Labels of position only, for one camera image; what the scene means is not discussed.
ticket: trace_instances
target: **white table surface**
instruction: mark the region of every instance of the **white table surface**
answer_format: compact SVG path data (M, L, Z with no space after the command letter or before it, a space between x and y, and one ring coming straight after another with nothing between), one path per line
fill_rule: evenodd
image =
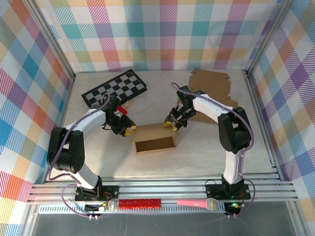
M221 70L230 76L233 100L242 106L251 123L255 144L246 153L244 173L271 172L271 165L261 135L250 95L241 70ZM172 107L176 106L176 91L171 82L187 85L191 71L136 72L147 84L147 91L133 98L128 116L137 124L164 122ZM81 95L119 75L119 72L80 73L74 83L67 110L65 125L84 115L88 106ZM85 139L85 163L101 177L214 175L223 174L225 150L220 145L218 126L189 121L176 137L174 150L137 155L129 138L112 131L97 129Z

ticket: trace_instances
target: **chessboard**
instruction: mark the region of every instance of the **chessboard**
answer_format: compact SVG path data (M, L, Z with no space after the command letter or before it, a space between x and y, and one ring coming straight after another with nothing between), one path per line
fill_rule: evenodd
M102 96L106 92L117 96L121 104L124 104L146 90L147 85L139 76L133 70L128 70L81 96L88 107L92 107L93 105L100 104Z

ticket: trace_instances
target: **red object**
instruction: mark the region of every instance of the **red object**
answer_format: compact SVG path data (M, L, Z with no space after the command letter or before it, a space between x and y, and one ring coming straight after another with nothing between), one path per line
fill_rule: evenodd
M127 110L125 110L124 108L122 108L121 106L118 106L117 107L117 110L116 110L116 112L121 112L121 113L123 113L123 115L127 115Z
M161 208L161 199L121 199L119 209Z

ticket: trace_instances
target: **cardboard box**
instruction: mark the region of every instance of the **cardboard box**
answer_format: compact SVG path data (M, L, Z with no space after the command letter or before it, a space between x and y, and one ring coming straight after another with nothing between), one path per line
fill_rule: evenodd
M195 69L191 73L192 75L189 78L188 87L190 87L193 92L202 90L212 99L226 106L233 108L238 107L238 102L231 100L231 97L228 95L231 89L228 74L200 69ZM213 119L200 112L197 112L190 120L216 124Z
M176 133L163 123L137 126L133 132L137 154L174 149Z

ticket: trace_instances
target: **plaid wallpaper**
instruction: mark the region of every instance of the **plaid wallpaper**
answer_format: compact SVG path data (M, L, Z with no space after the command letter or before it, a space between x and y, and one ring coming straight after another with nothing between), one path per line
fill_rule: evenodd
M93 72L244 68L281 0L37 2L72 65Z
M0 0L0 236L19 230L69 85L22 0Z
M296 0L254 73L286 180L315 235L315 0Z

